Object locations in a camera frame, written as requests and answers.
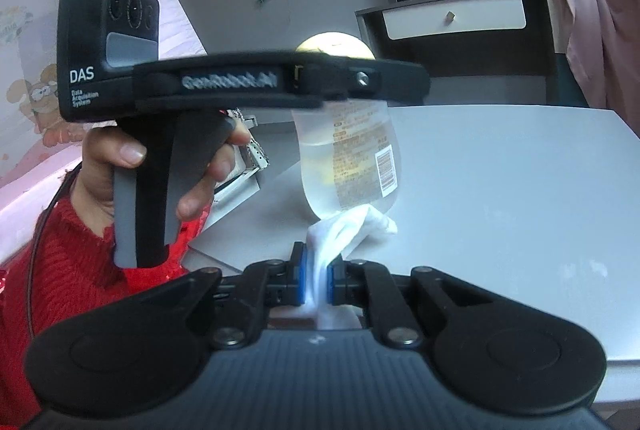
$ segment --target camera lens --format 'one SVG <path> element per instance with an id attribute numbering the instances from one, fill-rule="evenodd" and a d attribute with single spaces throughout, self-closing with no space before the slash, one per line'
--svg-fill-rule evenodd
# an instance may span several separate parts
<path id="1" fill-rule="evenodd" d="M 151 6 L 145 8 L 145 27 L 151 29 L 154 24 L 154 9 Z"/>
<path id="2" fill-rule="evenodd" d="M 129 0 L 127 18 L 132 28 L 138 29 L 140 27 L 142 22 L 142 2 L 140 0 Z"/>
<path id="3" fill-rule="evenodd" d="M 122 0 L 109 0 L 109 14 L 114 20 L 122 16 Z"/>

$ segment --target person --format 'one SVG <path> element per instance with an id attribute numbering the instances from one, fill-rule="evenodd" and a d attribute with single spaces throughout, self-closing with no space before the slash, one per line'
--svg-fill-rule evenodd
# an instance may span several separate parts
<path id="1" fill-rule="evenodd" d="M 69 195 L 52 211 L 40 239 L 31 296 L 35 334 L 184 273 L 178 260 L 202 225 L 202 212 L 212 202 L 216 182 L 224 181 L 234 168 L 232 145 L 247 144 L 250 139 L 238 121 L 202 180 L 180 199 L 176 214 L 183 225 L 167 263 L 125 272 L 112 261 L 113 166 L 139 166 L 146 148 L 117 127 L 92 129 L 82 144 L 82 169 Z M 30 343 L 26 317 L 30 252 L 28 245 L 12 261 L 0 298 L 0 425 L 22 425 L 39 410 L 22 367 Z"/>

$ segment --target white table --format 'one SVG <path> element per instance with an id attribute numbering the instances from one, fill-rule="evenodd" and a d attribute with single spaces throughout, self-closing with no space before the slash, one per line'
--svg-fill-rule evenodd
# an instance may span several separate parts
<path id="1" fill-rule="evenodd" d="M 640 140 L 607 110 L 457 105 L 390 110 L 399 233 L 352 258 L 441 269 L 572 320 L 604 346 L 596 402 L 640 404 Z M 295 165 L 192 244 L 192 269 L 286 258 L 314 216 Z"/>

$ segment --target plastic bottle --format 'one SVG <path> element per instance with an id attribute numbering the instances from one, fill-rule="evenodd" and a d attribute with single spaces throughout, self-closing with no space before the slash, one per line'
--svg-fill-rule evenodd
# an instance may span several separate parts
<path id="1" fill-rule="evenodd" d="M 361 40 L 344 33 L 316 35 L 301 51 L 373 58 Z M 398 139 L 386 102 L 353 100 L 320 111 L 292 112 L 300 146 L 302 184 L 320 219 L 360 204 L 386 213 L 400 179 Z"/>

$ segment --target metal bolt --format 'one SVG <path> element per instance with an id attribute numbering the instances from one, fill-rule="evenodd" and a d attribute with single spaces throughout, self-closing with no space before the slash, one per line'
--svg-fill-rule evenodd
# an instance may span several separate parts
<path id="1" fill-rule="evenodd" d="M 396 327 L 391 329 L 386 337 L 395 344 L 410 345 L 417 341 L 420 334 L 409 327 Z"/>
<path id="2" fill-rule="evenodd" d="M 366 87 L 369 85 L 369 76 L 367 76 L 362 71 L 356 73 L 356 81 L 359 86 Z"/>
<path id="3" fill-rule="evenodd" d="M 223 347 L 231 347 L 244 340 L 244 333 L 235 327 L 220 327 L 213 333 L 213 341 Z"/>

